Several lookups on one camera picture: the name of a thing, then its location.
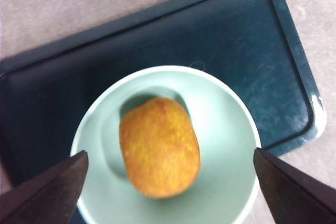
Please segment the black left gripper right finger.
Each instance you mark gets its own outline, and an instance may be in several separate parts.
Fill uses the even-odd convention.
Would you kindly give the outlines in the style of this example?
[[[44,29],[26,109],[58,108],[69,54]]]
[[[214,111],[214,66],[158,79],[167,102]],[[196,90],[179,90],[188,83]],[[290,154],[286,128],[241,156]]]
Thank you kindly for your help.
[[[335,189],[282,161],[254,150],[254,168],[275,223],[335,223]]]

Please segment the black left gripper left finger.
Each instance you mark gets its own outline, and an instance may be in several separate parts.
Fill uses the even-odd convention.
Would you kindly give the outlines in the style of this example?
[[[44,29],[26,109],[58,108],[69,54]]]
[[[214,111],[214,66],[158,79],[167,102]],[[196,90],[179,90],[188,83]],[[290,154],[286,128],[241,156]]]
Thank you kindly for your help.
[[[68,223],[88,171],[81,151],[1,195],[1,223]]]

